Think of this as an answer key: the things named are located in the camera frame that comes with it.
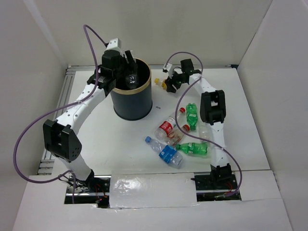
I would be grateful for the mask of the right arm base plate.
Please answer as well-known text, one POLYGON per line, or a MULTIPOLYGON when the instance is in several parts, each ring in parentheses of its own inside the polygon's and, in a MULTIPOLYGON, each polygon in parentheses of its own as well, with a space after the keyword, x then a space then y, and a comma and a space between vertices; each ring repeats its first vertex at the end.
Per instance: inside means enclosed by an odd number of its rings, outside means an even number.
POLYGON ((238 187, 234 173, 231 174, 229 179, 217 182, 214 182, 211 178, 210 172, 194 173, 191 181, 195 184, 198 202, 241 200, 239 192, 226 196, 238 187))

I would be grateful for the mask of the blue label water bottle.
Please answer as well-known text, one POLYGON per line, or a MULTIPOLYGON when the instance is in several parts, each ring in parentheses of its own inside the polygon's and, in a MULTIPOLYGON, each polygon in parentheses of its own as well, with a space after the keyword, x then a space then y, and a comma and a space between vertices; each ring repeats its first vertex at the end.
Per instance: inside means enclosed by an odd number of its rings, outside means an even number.
POLYGON ((172 146, 165 145, 149 136, 145 138, 145 143, 148 144, 167 165, 173 168, 180 168, 183 156, 172 146))

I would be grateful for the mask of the clear bottle with white-blue cap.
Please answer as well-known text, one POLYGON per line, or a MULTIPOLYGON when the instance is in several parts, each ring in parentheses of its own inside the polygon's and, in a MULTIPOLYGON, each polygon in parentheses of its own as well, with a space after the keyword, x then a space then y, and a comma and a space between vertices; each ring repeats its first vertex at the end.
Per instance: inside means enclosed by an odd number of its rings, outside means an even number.
POLYGON ((136 89, 139 86, 139 76, 138 76, 138 66, 137 65, 133 65, 130 66, 127 70, 126 70, 126 74, 125 74, 125 84, 126 86, 130 89, 136 89))

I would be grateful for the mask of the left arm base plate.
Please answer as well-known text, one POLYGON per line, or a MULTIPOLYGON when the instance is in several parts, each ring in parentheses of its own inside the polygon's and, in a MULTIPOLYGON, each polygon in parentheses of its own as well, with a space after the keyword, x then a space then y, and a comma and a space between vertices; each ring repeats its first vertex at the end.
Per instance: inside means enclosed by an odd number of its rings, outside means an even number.
POLYGON ((109 192, 111 177, 95 177, 95 183, 90 187, 86 187, 77 182, 73 187, 73 177, 66 177, 67 183, 66 194, 64 199, 65 205, 95 205, 98 208, 109 208, 109 192))

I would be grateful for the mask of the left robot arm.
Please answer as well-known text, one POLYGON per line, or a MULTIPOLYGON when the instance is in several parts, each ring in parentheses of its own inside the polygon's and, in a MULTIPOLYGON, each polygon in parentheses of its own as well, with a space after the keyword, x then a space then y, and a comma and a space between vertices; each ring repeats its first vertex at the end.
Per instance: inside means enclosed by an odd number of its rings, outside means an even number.
POLYGON ((99 181, 81 156, 82 144, 77 134, 94 108, 117 84, 126 84, 130 90, 137 87, 137 72, 138 65, 130 50, 124 54, 106 50, 101 65, 89 77, 79 97, 62 115, 43 124, 45 148, 74 173, 78 187, 84 192, 93 190, 99 181))

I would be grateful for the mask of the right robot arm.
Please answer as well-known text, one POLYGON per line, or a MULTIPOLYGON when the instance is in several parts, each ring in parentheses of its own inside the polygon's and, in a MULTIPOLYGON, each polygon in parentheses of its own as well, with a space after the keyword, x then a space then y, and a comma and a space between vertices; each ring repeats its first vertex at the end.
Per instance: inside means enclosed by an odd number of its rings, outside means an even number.
POLYGON ((168 73, 165 80, 167 91, 175 93, 182 84, 191 84, 200 95, 200 119, 209 131, 211 148, 210 183, 216 189, 222 188, 231 178, 232 171, 228 155, 225 152, 224 121, 226 117, 225 92, 217 90, 195 69, 191 59, 180 62, 181 73, 177 73, 172 64, 166 63, 163 72, 168 73))

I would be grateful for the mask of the small bottle with yellow cap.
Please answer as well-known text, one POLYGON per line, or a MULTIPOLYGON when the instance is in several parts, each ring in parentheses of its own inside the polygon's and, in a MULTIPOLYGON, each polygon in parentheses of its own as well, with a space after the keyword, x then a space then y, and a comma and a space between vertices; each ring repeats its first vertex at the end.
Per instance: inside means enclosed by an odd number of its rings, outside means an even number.
POLYGON ((165 80, 161 80, 159 78, 154 79, 154 83, 159 86, 163 90, 167 90, 167 85, 165 84, 165 80))

